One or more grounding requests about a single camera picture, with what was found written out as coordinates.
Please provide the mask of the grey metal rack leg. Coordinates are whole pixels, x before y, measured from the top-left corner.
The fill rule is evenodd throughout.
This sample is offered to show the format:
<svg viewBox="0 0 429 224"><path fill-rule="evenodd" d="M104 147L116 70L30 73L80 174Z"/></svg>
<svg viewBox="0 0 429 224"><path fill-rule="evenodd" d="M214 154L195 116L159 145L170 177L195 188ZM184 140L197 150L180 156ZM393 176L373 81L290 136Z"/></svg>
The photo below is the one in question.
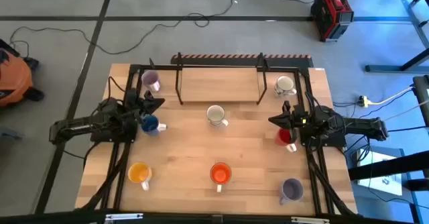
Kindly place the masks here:
<svg viewBox="0 0 429 224"><path fill-rule="evenodd" d="M420 22L416 17L415 13L413 12L411 2L408 0L401 0L401 1L402 1L402 5L404 6L408 14L408 17L410 18L412 25L414 26L421 42L423 43L423 46L425 48L429 48L429 39L426 37L426 34L424 33L423 29L418 26Z"/></svg>

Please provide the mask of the blue mug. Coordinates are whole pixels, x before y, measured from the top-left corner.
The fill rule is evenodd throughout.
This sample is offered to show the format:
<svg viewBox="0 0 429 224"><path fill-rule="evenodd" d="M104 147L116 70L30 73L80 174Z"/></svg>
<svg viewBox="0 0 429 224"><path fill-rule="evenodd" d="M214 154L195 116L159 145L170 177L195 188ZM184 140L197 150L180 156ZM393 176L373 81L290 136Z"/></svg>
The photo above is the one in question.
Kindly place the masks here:
<svg viewBox="0 0 429 224"><path fill-rule="evenodd" d="M168 128L165 123L160 123L159 119L154 115L142 117L140 126L142 131L148 135L158 135Z"/></svg>

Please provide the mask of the cream mug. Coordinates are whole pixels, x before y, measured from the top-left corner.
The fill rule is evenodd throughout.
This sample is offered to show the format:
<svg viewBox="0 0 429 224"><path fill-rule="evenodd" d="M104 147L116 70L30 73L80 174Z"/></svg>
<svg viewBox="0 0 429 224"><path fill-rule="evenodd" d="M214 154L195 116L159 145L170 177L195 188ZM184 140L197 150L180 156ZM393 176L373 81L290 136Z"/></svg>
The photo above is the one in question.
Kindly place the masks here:
<svg viewBox="0 0 429 224"><path fill-rule="evenodd" d="M206 117L209 123L213 126L229 125L229 122L226 120L226 112L220 105L211 105L206 110Z"/></svg>

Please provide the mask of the orange vacuum cleaner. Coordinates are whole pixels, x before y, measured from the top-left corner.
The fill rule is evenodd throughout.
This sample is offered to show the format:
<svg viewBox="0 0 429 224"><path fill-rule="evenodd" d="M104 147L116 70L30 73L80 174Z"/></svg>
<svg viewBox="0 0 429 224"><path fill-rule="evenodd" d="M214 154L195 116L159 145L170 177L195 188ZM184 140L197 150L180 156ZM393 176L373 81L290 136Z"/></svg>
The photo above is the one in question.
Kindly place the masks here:
<svg viewBox="0 0 429 224"><path fill-rule="evenodd" d="M34 87L32 74L40 62L22 57L0 38L0 108L11 107L22 100L41 101L44 93Z"/></svg>

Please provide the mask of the red black power box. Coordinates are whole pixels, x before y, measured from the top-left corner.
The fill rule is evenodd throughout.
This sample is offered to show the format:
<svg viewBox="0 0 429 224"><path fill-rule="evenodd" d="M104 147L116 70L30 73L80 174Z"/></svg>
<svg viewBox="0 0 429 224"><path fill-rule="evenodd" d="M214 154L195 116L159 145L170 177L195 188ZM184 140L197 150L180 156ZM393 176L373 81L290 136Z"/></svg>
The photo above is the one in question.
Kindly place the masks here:
<svg viewBox="0 0 429 224"><path fill-rule="evenodd" d="M320 41L337 41L354 20L348 0L315 0L310 14L316 24Z"/></svg>

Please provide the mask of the silver metal bracket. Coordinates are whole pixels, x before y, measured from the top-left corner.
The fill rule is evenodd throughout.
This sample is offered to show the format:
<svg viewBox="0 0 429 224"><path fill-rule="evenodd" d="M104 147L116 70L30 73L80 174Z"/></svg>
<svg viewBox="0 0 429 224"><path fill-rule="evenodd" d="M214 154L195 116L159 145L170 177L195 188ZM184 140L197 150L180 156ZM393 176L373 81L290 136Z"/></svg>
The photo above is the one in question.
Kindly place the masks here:
<svg viewBox="0 0 429 224"><path fill-rule="evenodd" d="M314 217L291 217L291 222L295 224L330 224L329 219L319 219Z"/></svg>

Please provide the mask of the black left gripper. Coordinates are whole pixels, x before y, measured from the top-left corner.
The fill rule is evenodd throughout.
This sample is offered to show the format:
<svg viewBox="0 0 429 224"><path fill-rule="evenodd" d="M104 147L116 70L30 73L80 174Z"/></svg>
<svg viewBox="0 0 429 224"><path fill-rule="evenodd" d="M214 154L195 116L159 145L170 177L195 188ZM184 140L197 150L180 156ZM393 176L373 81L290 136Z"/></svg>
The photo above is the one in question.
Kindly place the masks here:
<svg viewBox="0 0 429 224"><path fill-rule="evenodd" d="M138 110L139 115L151 115L165 103L165 98L156 98L149 90L146 90L143 97L140 97L137 89L131 89L130 99L131 108Z"/></svg>

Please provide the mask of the grey mug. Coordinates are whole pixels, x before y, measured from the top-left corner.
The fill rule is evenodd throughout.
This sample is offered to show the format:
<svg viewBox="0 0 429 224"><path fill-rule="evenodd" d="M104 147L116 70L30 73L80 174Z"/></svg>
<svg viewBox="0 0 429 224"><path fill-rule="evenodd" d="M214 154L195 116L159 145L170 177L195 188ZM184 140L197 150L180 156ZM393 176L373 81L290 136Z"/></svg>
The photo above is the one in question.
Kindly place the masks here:
<svg viewBox="0 0 429 224"><path fill-rule="evenodd" d="M302 183L296 178L284 180L280 185L280 205L299 201L304 195Z"/></svg>

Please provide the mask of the wooden shelf black legs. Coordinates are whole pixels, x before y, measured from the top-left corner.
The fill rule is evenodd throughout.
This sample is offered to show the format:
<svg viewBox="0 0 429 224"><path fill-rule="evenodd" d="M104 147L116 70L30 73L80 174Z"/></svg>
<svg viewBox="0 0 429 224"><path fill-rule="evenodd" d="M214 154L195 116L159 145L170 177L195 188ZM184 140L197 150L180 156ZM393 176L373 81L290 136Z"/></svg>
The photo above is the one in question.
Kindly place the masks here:
<svg viewBox="0 0 429 224"><path fill-rule="evenodd" d="M171 59L176 66L175 91L180 104L255 102L267 91L269 65L259 54L187 54Z"/></svg>

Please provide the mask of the yellow mug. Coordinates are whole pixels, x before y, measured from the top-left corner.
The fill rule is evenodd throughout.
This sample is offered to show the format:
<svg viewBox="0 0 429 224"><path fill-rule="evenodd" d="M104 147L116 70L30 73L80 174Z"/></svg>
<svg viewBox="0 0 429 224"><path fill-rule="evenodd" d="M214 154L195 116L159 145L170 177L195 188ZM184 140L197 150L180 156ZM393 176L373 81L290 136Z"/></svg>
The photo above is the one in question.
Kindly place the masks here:
<svg viewBox="0 0 429 224"><path fill-rule="evenodd" d="M149 182L152 178L152 170L146 163L138 162L133 164L128 169L127 175L130 181L140 184L144 191L149 190Z"/></svg>

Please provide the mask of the black stand foot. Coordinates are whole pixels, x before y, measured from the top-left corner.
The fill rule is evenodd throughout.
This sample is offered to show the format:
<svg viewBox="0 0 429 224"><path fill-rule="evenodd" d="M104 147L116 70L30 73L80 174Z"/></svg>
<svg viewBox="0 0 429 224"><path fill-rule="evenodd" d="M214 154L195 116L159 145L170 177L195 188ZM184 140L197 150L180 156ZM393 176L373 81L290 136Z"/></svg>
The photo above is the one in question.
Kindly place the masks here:
<svg viewBox="0 0 429 224"><path fill-rule="evenodd" d="M429 48L423 50L417 56L403 65L366 65L365 72L374 73L424 73L429 74L429 66L421 64L429 61Z"/></svg>

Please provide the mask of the black diagonal beam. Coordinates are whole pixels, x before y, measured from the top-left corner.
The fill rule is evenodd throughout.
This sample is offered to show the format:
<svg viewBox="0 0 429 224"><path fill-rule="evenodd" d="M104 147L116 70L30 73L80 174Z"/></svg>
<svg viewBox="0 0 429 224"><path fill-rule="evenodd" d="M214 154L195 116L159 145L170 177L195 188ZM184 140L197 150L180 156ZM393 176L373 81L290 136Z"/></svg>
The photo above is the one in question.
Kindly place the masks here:
<svg viewBox="0 0 429 224"><path fill-rule="evenodd" d="M377 178L429 169L429 150L349 169L351 180Z"/></svg>

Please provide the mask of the red mug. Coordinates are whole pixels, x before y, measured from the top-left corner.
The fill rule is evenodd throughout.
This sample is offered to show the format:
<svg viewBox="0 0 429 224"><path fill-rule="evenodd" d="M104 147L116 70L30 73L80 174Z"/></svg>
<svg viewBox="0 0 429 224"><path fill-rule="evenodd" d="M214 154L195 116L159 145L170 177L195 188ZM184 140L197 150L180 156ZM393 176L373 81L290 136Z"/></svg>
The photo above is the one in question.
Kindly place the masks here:
<svg viewBox="0 0 429 224"><path fill-rule="evenodd" d="M275 143L283 146L287 151L294 153L297 151L295 142L297 140L297 133L295 129L282 129L280 128L275 136Z"/></svg>

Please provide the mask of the black gantry crossbar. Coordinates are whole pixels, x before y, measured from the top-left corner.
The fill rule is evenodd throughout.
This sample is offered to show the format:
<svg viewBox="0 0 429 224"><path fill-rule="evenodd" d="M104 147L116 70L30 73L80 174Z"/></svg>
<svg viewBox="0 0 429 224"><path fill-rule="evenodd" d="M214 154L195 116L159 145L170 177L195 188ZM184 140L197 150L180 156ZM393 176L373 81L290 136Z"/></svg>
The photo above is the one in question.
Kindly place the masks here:
<svg viewBox="0 0 429 224"><path fill-rule="evenodd" d="M67 211L0 217L0 224L295 224L289 215L223 215L188 213L120 213L114 209ZM321 214L314 218L329 219L330 224L414 224L402 221L371 219L362 216Z"/></svg>

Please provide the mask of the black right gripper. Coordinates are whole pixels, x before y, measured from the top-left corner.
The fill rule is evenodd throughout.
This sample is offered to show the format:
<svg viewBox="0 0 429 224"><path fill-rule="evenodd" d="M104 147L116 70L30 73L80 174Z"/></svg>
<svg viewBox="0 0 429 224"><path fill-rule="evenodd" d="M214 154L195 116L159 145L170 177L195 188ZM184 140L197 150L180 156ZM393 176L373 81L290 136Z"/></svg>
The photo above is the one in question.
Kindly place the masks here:
<svg viewBox="0 0 429 224"><path fill-rule="evenodd" d="M309 112L301 105L294 105L292 111L292 127L290 120L290 102L284 101L282 104L282 112L279 115L269 117L268 121L280 129L291 129L293 133L299 131L307 131L309 129Z"/></svg>

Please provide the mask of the white box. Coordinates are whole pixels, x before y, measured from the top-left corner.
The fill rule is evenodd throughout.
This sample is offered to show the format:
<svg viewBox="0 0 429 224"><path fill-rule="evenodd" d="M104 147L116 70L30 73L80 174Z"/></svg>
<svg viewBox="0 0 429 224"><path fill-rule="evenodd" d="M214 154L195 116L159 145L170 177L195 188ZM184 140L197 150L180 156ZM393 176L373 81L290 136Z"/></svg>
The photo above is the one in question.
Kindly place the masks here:
<svg viewBox="0 0 429 224"><path fill-rule="evenodd" d="M379 162L388 162L396 159L391 154L385 154L376 148L361 149L356 156L356 167L369 165L370 173L368 178L360 178L355 183L360 187L368 188L370 191L378 195L386 194L394 197L403 195L402 174L392 174L387 170L387 166L383 164L381 167L375 165Z"/></svg>

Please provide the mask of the lilac mug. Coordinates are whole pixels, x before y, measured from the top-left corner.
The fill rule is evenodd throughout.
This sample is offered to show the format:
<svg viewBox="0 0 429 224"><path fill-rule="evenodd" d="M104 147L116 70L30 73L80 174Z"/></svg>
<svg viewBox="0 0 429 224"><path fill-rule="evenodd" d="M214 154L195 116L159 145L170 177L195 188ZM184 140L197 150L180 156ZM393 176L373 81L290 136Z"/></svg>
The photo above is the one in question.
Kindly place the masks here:
<svg viewBox="0 0 429 224"><path fill-rule="evenodd" d="M141 81L143 85L151 92L159 92L160 85L160 77L157 71L155 70L147 70L141 76Z"/></svg>

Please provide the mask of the black hazard-striped bar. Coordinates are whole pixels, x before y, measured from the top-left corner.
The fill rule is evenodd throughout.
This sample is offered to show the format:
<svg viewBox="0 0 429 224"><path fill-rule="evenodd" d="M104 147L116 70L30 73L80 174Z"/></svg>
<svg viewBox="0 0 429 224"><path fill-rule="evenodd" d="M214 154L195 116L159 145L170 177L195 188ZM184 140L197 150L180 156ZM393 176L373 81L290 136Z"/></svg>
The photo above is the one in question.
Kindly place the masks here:
<svg viewBox="0 0 429 224"><path fill-rule="evenodd" d="M269 66L313 67L312 57L306 54L263 54ZM255 66L260 54L185 54L181 55L187 65Z"/></svg>

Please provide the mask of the navy white floral mug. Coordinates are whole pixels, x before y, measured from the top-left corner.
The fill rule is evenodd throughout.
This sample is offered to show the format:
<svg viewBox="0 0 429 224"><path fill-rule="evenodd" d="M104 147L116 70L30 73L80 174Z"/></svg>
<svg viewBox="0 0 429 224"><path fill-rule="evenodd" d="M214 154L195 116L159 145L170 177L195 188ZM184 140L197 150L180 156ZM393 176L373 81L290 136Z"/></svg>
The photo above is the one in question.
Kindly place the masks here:
<svg viewBox="0 0 429 224"><path fill-rule="evenodd" d="M279 76L274 85L274 93L279 97L295 95L297 90L294 81L288 76Z"/></svg>

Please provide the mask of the orange mug white handle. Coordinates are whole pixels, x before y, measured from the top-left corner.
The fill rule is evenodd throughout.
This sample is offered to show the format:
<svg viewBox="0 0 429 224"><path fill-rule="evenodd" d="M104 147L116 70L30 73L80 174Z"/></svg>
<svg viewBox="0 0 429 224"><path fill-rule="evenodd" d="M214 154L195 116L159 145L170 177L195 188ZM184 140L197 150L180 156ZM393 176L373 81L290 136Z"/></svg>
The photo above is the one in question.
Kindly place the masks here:
<svg viewBox="0 0 429 224"><path fill-rule="evenodd" d="M217 186L217 192L222 191L222 187L231 179L231 168L224 162L218 162L210 169L210 178Z"/></svg>

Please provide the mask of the black aluminium table frame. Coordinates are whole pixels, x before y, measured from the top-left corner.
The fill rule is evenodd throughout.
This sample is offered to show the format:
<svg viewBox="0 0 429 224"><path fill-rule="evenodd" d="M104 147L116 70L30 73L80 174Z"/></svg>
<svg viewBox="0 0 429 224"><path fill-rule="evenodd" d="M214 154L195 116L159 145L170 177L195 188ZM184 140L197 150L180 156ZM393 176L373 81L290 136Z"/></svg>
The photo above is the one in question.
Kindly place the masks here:
<svg viewBox="0 0 429 224"><path fill-rule="evenodd" d="M112 187L112 205L122 211L150 213L210 213L238 215L313 215L310 174L304 148L290 153L275 143L277 127L268 118L278 115L282 99L273 93L277 77L298 79L301 91L310 88L310 72L279 68L266 72L267 91L260 104L226 102L228 126L213 126L206 118L208 103L180 104L176 71L159 71L165 103L155 112L168 128L157 136L137 133L130 145L127 167L138 162L152 170L149 190L123 174ZM210 169L218 162L231 168L231 179L217 192ZM304 195L280 205L280 185L298 179Z"/></svg>

